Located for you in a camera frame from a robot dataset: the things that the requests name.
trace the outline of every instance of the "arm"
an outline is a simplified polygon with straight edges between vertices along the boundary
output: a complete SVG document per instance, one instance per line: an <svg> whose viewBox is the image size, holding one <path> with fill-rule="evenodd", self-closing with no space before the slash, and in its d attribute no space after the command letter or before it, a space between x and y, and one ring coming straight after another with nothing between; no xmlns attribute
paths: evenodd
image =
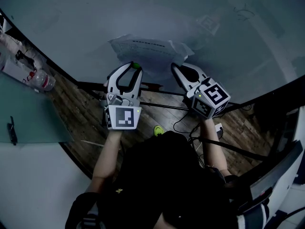
<svg viewBox="0 0 305 229"><path fill-rule="evenodd" d="M105 182L112 178L115 172L122 134L123 131L109 132L106 143L95 164L93 177L86 192L101 193Z"/></svg>
<svg viewBox="0 0 305 229"><path fill-rule="evenodd" d="M219 141L213 119L201 120L200 136L213 141ZM203 153L206 165L217 168L224 177L230 175L227 161L220 146L206 143L203 145Z"/></svg>

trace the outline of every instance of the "black metal rod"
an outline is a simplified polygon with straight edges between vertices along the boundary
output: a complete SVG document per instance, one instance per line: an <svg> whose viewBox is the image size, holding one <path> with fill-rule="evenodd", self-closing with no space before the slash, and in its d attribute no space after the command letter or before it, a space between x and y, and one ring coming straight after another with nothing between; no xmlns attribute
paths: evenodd
<svg viewBox="0 0 305 229"><path fill-rule="evenodd" d="M188 108L176 107L176 106L168 106L168 105L163 105L163 104L152 104L152 103L146 103L146 102L140 102L140 104L141 105L147 105L147 106L160 107L160 108L168 108L168 109L177 109L177 110L189 111Z"/></svg>
<svg viewBox="0 0 305 229"><path fill-rule="evenodd" d="M172 92L160 91L160 90L153 90L153 89L142 88L142 87L140 87L140 90L141 90L141 91L146 91L146 92L159 93L159 94L170 94L170 95L176 95L176 96L185 96L185 93L184 93L184 94L172 93Z"/></svg>

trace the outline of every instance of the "black t-shirt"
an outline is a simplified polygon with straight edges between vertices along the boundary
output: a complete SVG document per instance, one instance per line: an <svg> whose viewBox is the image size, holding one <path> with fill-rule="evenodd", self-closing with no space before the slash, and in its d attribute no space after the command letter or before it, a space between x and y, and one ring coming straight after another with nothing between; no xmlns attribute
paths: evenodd
<svg viewBox="0 0 305 229"><path fill-rule="evenodd" d="M224 182L219 172L199 166L183 135L166 132L130 148L117 179L101 195L80 195L66 228L76 228L95 202L107 229L152 229L161 213L177 229L235 228Z"/></svg>

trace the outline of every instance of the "paper sheet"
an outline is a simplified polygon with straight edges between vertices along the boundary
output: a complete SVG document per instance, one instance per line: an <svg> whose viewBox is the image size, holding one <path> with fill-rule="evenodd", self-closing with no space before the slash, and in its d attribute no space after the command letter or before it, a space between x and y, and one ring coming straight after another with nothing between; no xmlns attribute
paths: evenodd
<svg viewBox="0 0 305 229"><path fill-rule="evenodd" d="M181 65L193 51L183 43L143 39L131 34L110 40L122 64L136 62L155 80L172 78L171 64Z"/></svg>

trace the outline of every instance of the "wrist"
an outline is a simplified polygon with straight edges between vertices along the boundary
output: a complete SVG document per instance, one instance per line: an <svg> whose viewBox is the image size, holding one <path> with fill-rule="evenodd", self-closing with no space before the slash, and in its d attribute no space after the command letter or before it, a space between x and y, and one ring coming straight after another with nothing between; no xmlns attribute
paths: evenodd
<svg viewBox="0 0 305 229"><path fill-rule="evenodd" d="M107 138L110 140L116 140L116 139L121 139L122 135L123 135L123 130L110 130Z"/></svg>
<svg viewBox="0 0 305 229"><path fill-rule="evenodd" d="M200 124L201 125L214 125L214 121L213 119L203 119L203 118L200 118Z"/></svg>

